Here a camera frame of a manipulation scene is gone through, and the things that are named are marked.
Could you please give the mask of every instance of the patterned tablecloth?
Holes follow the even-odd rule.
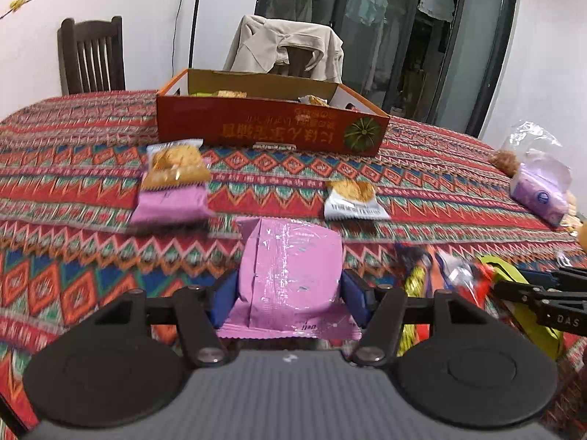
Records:
[[[553,268],[585,253],[511,200],[489,147],[445,129],[392,118],[378,159],[204,148],[212,160],[207,227],[133,236],[145,147],[157,141],[153,92],[48,99],[0,122],[0,392],[36,422],[21,376],[30,355],[127,289],[165,296],[198,275],[238,264],[239,215],[294,217],[341,233],[345,263],[369,279],[393,265],[393,242],[433,243],[466,257],[496,254]],[[391,221],[325,223],[325,181],[368,180]],[[167,339],[170,329],[158,327]],[[579,406],[583,340],[561,361],[561,396],[547,415],[568,426]],[[580,424],[572,422],[577,429]],[[2,429],[2,438],[11,437]]]

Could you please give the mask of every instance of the red box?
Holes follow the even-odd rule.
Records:
[[[246,98],[190,96],[219,90]],[[312,94],[331,107],[301,104]],[[357,110],[347,110],[352,104]],[[297,150],[376,155],[389,115],[334,82],[276,74],[184,70],[157,93],[161,142],[200,138],[205,145],[295,145]]]

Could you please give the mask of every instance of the chair backrest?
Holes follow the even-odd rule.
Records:
[[[306,66],[312,58],[312,51],[297,48],[296,46],[287,46],[286,49],[288,51],[289,64],[280,66],[276,64],[269,73],[310,79],[310,72],[306,71]]]
[[[67,18],[58,41],[69,94],[125,89],[120,16],[77,24]]]

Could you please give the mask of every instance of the beige jacket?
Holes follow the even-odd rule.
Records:
[[[328,26],[302,21],[245,16],[234,36],[225,71],[268,73],[275,64],[289,64],[287,46],[312,51],[306,65],[310,77],[340,83],[342,40]]]

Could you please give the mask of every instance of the blue logo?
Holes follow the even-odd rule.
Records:
[[[548,203],[549,199],[550,197],[548,197],[547,192],[538,192],[538,195],[536,195],[536,200],[538,200],[538,203],[543,203],[544,205]]]

